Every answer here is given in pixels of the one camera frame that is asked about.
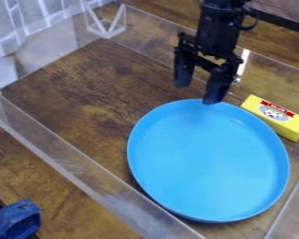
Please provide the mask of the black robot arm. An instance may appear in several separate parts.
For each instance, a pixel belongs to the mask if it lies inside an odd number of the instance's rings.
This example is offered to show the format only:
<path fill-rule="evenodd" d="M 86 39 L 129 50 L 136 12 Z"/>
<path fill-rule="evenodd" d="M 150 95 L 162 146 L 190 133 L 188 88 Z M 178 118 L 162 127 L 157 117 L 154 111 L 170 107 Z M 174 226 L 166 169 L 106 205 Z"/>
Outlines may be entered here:
<path fill-rule="evenodd" d="M 243 64 L 233 53 L 243 27 L 244 0 L 201 0 L 196 34 L 177 34 L 174 46 L 174 85 L 185 88 L 192 82 L 195 68 L 209 73 L 203 104 L 223 101 Z"/>

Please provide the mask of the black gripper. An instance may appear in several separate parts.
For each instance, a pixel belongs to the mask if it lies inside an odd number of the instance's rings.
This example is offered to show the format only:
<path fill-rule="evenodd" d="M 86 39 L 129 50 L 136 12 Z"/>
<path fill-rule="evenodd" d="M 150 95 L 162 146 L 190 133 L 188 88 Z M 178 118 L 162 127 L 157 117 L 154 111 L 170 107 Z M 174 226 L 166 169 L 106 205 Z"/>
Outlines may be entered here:
<path fill-rule="evenodd" d="M 243 60 L 233 54 L 243 22 L 241 1 L 201 1 L 200 16 L 195 35 L 184 32 L 177 34 L 177 46 L 174 47 L 174 85 L 185 88 L 192 81 L 195 66 L 203 55 L 224 59 L 225 64 L 233 69 Z M 207 80 L 203 104 L 213 105 L 223 101 L 231 88 L 233 76 L 227 67 L 212 69 Z"/>

